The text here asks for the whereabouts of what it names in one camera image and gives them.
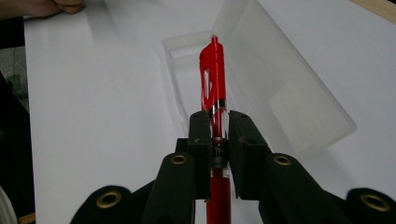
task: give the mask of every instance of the red pen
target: red pen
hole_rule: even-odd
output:
[[[208,111],[213,139],[210,199],[206,202],[208,224],[231,224],[231,193],[227,159],[227,122],[223,46],[213,35],[200,54],[202,109]]]

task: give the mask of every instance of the brass grommet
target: brass grommet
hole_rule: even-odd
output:
[[[183,155],[176,155],[171,158],[171,162],[174,165],[181,165],[187,162],[187,158]]]
[[[96,200],[96,206],[100,208],[110,208],[117,203],[119,203],[121,200],[121,193],[117,190],[111,190],[109,192],[106,192],[102,194],[97,200]]]
[[[274,157],[274,162],[276,162],[279,165],[290,165],[291,164],[291,159],[289,159],[286,156],[275,156]]]
[[[374,194],[370,194],[370,193],[362,194],[361,201],[364,202],[364,204],[366,204],[367,206],[379,212],[390,211],[390,205],[384,199]]]

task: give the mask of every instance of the clear plastic container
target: clear plastic container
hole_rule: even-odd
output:
[[[227,109],[250,115],[273,151],[301,157],[356,130],[261,4],[226,0],[212,31],[163,41],[185,134],[201,109],[199,53],[212,35],[224,47]]]

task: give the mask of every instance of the plastic box lid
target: plastic box lid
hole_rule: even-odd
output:
[[[217,35],[224,47],[227,108],[251,116],[270,148],[307,156],[356,130],[299,51],[257,0],[226,0],[212,31],[167,38],[173,94],[186,136],[201,109],[199,53]]]

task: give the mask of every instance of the human hand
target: human hand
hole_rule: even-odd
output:
[[[0,0],[0,20],[20,16],[48,17],[82,10],[84,0]]]

